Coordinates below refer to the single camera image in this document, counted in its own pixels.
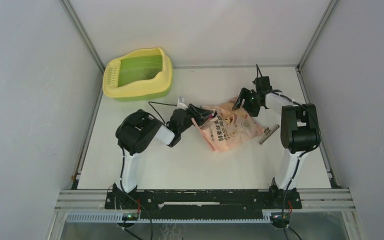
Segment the pink cat litter bag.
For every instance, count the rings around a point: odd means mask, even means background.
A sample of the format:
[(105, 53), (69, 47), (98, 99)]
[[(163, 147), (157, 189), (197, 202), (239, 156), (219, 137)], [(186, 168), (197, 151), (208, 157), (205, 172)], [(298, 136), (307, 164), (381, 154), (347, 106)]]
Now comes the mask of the pink cat litter bag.
[(229, 151), (264, 134), (264, 128), (243, 107), (233, 110), (237, 99), (235, 96), (219, 105), (204, 105), (204, 109), (216, 112), (216, 116), (202, 125), (192, 120), (212, 152)]

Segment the white bag sealing clip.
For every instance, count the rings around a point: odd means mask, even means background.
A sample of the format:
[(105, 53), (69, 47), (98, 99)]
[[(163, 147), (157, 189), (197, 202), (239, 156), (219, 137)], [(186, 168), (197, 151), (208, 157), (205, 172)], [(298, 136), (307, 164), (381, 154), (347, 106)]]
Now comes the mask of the white bag sealing clip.
[(278, 129), (280, 128), (280, 125), (276, 124), (274, 127), (270, 128), (267, 127), (263, 131), (263, 135), (258, 141), (259, 145), (262, 145), (265, 143)]

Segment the yellow green litter box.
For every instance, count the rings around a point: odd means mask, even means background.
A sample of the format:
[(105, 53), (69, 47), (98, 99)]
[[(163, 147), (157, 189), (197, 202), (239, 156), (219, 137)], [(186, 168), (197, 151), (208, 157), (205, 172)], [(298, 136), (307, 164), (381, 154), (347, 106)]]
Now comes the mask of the yellow green litter box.
[(104, 95), (117, 101), (141, 101), (168, 95), (173, 64), (160, 47), (134, 50), (112, 59), (102, 80)]

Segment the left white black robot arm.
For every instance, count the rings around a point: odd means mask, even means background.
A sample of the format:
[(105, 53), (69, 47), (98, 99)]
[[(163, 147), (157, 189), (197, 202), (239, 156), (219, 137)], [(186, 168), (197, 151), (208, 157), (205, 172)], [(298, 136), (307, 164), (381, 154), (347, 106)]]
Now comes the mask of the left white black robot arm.
[(154, 139), (172, 148), (181, 140), (182, 133), (191, 126), (201, 127), (217, 115), (215, 110), (191, 103), (189, 105), (179, 103), (168, 122), (157, 119), (143, 109), (127, 116), (115, 132), (117, 144), (122, 152), (120, 178), (114, 183), (116, 189), (120, 190), (116, 199), (118, 204), (125, 209), (135, 205), (137, 196), (133, 191), (138, 186), (136, 158)]

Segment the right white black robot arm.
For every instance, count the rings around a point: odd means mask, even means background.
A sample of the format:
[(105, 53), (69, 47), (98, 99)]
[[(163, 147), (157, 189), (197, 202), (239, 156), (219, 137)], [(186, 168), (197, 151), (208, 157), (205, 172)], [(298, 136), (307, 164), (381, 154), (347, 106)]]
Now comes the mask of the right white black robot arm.
[(289, 201), (286, 191), (296, 187), (297, 176), (307, 155), (321, 143), (317, 108), (313, 103), (299, 103), (273, 89), (268, 76), (254, 79), (255, 89), (243, 87), (233, 110), (244, 108), (252, 117), (259, 115), (260, 109), (275, 111), (280, 115), (280, 141), (284, 147), (280, 169), (274, 177), (278, 189), (269, 194), (269, 203), (282, 208)]

